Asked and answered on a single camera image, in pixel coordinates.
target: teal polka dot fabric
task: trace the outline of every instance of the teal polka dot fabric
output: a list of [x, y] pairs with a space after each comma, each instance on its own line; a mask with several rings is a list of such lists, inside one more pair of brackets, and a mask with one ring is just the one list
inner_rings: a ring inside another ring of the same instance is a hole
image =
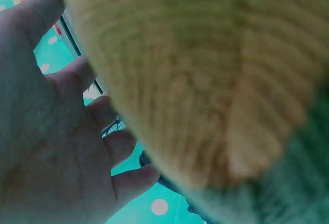
[[[12, 6], [12, 0], [0, 0], [0, 12]], [[45, 34], [34, 53], [43, 74], [56, 72], [74, 59], [53, 29]], [[96, 86], [92, 85], [83, 94], [85, 104], [90, 103], [99, 95]], [[108, 134], [123, 128], [124, 123], [118, 121], [106, 132]], [[112, 174], [139, 168], [138, 161], [142, 151], [143, 147], [138, 143], [129, 159], [116, 167]], [[187, 208], [184, 197], [157, 183], [148, 192], [127, 204], [107, 224], [206, 224], [199, 215], [189, 213]]]

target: knitted fabric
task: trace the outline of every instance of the knitted fabric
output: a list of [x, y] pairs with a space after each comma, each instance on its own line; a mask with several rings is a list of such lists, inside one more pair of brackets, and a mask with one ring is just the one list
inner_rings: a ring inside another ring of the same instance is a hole
[[328, 77], [329, 0], [67, 3], [128, 127], [205, 212], [329, 222], [327, 130], [317, 130], [328, 123], [309, 114]]

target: white polka dot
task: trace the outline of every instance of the white polka dot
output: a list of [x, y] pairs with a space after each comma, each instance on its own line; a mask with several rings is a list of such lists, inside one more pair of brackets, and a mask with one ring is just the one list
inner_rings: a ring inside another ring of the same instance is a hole
[[168, 204], [163, 199], [157, 199], [152, 203], [151, 210], [155, 215], [164, 215], [168, 211]]
[[52, 38], [50, 38], [50, 39], [48, 40], [48, 43], [49, 43], [49, 44], [54, 44], [55, 42], [57, 42], [57, 36], [53, 36]]
[[40, 70], [42, 73], [46, 73], [49, 69], [49, 64], [43, 64], [41, 67], [40, 67]]

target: palm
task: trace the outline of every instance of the palm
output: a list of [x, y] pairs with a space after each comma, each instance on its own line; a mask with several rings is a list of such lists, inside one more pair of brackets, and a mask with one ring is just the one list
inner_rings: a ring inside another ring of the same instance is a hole
[[[6, 223], [104, 223], [151, 187], [158, 174], [149, 167], [111, 177], [111, 169], [131, 154], [135, 141], [126, 131], [101, 138], [101, 130], [115, 120], [116, 112], [107, 96], [84, 106], [82, 93], [95, 78], [86, 58], [47, 76], [36, 67], [33, 48], [63, 7], [51, 7], [54, 14], [42, 19], [47, 28], [39, 34], [22, 29], [24, 21], [15, 15], [19, 11], [31, 16], [28, 26], [33, 19], [40, 22], [31, 7], [42, 2], [27, 1], [0, 17], [0, 23], [10, 28], [8, 38], [27, 49], [8, 55], [6, 49], [14, 46], [13, 41], [0, 41], [5, 49], [0, 53], [0, 63], [4, 62], [0, 76], [11, 82], [8, 91], [12, 92], [0, 110], [4, 120], [12, 121], [3, 124], [6, 132], [0, 137], [1, 219]], [[11, 69], [18, 69], [18, 74]]]

